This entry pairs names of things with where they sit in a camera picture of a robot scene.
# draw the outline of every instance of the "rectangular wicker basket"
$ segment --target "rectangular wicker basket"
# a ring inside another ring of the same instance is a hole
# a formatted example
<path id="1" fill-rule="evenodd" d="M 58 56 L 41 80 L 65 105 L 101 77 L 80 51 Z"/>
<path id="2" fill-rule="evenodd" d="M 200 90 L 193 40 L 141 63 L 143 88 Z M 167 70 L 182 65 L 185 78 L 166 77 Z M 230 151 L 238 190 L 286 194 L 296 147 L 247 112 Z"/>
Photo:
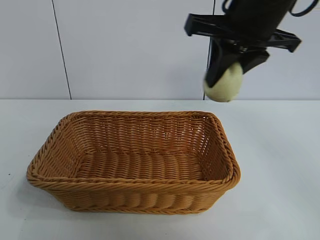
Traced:
<path id="1" fill-rule="evenodd" d="M 74 211 L 192 214 L 240 170 L 212 113 L 82 111 L 60 120 L 27 179 Z"/>

